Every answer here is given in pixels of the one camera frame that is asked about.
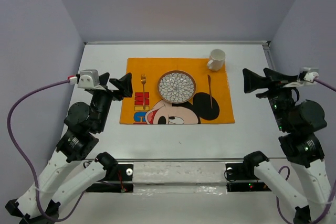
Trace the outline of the copper fork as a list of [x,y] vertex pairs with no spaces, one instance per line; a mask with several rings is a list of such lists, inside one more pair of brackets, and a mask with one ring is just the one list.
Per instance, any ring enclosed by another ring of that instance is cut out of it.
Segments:
[[146,104],[145,104],[145,84],[146,84],[146,76],[145,74],[141,74],[141,83],[142,83],[142,94],[143,94],[143,110],[146,109]]

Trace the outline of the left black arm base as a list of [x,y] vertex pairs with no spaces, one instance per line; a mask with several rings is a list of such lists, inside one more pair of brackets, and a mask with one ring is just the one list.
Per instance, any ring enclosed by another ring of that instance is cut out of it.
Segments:
[[87,193],[132,193],[133,173],[132,163],[120,163],[116,169],[106,173],[103,179],[86,189]]

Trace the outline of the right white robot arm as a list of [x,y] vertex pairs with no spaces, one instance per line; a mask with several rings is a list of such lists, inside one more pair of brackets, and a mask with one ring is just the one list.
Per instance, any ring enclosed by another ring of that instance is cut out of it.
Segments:
[[298,87],[319,82],[319,74],[304,68],[297,76],[289,76],[269,68],[260,76],[243,69],[244,92],[258,89],[256,94],[269,101],[278,129],[280,147],[296,172],[304,195],[298,193],[273,167],[261,151],[246,155],[241,171],[248,178],[257,177],[295,214],[294,223],[335,223],[335,185],[326,173],[324,152],[315,132],[327,127],[325,112],[320,104],[305,100],[298,104],[292,93]]

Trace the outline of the white ceramic mug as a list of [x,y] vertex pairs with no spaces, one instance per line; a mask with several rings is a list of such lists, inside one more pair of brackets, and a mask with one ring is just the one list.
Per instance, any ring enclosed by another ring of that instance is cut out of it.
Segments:
[[219,71],[224,65],[226,54],[220,49],[214,49],[209,54],[207,67],[211,71]]

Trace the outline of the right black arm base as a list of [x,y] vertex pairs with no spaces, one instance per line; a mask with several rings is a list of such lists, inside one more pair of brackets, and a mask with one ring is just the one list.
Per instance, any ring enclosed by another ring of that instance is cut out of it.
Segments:
[[243,163],[226,163],[224,178],[228,193],[267,192],[271,189],[254,175],[245,172]]

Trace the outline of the yellow cartoon cloth napkin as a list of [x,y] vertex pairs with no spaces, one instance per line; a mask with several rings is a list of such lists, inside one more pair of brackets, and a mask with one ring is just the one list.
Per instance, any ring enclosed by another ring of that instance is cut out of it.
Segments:
[[[190,125],[235,123],[230,90],[225,67],[211,71],[209,59],[202,58],[129,58],[127,72],[132,73],[133,96],[122,102],[120,124],[134,125]],[[196,93],[188,102],[168,103],[159,95],[158,80],[166,72],[182,70],[196,82]],[[145,104],[141,74],[146,76]],[[208,79],[211,77],[211,109]]]

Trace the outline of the floral patterned plate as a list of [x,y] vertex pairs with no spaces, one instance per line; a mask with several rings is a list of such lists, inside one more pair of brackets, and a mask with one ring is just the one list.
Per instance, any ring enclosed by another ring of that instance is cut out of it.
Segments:
[[162,100],[181,104],[188,102],[195,95],[196,82],[189,73],[182,70],[172,70],[159,78],[157,88]]

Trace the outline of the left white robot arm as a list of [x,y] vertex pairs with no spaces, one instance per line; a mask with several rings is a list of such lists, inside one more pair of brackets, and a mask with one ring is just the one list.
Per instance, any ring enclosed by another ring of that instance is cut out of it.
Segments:
[[[36,170],[14,138],[11,120],[16,107],[31,95],[62,84],[76,85],[92,95],[89,104],[74,103],[67,112],[65,134],[57,143],[46,167],[38,175]],[[97,70],[83,70],[68,79],[34,90],[14,103],[7,116],[9,137],[28,164],[34,179],[31,187],[19,198],[9,200],[5,208],[21,223],[57,223],[62,208],[75,197],[81,198],[92,184],[115,176],[118,162],[109,153],[103,152],[83,171],[70,180],[68,175],[86,159],[98,144],[96,134],[103,132],[113,101],[121,101],[133,95],[132,74],[120,79],[111,78],[109,73],[98,74]]]

